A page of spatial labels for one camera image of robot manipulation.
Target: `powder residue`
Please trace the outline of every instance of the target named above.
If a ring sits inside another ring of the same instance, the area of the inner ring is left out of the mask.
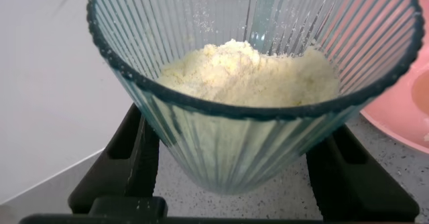
[[[175,91],[228,105],[293,107],[338,96],[339,80],[323,53],[268,56],[248,42],[206,45],[162,69],[158,82]]]

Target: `granite countertop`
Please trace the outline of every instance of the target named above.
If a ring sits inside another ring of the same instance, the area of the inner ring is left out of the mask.
[[[410,149],[374,128],[362,116],[347,125],[378,162],[414,197],[417,222],[429,222],[429,155]],[[68,195],[99,154],[0,205],[0,223],[17,223],[34,213],[69,213]],[[155,195],[164,197],[169,216],[322,219],[308,179],[305,156],[258,189],[240,196],[219,196],[196,186],[164,146]]]
[[[429,155],[387,137],[362,116],[347,125],[372,156],[418,202],[417,222],[429,222]],[[219,196],[196,186],[164,146],[155,195],[164,197],[169,216],[322,219],[308,178],[305,156],[258,189]]]

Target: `kitchen counter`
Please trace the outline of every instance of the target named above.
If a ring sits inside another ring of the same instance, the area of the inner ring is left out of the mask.
[[[429,155],[390,139],[362,116],[347,125],[377,161],[420,206],[417,222],[429,222]],[[98,154],[0,206],[0,223],[17,223],[32,213],[69,213],[67,197]],[[155,195],[164,197],[169,216],[322,219],[308,179],[305,156],[258,189],[219,196],[196,186],[161,146]]]

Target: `flour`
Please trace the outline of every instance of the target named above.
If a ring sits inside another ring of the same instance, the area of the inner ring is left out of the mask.
[[[247,42],[206,45],[162,69],[158,82],[175,91],[228,105],[294,107],[338,96],[339,80],[322,52],[268,56]]]
[[[309,48],[302,57],[267,56],[234,40],[188,53],[163,67],[158,82],[193,97],[248,107],[307,105],[339,92],[322,52]],[[152,100],[162,113],[156,121],[168,128],[161,133],[169,151],[191,179],[219,193],[245,192],[271,178],[320,137],[314,132],[304,139],[318,126],[313,123],[324,119],[230,119]]]

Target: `white wall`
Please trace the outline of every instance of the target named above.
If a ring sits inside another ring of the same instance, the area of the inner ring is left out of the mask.
[[[86,0],[0,0],[0,204],[104,148],[130,105]]]

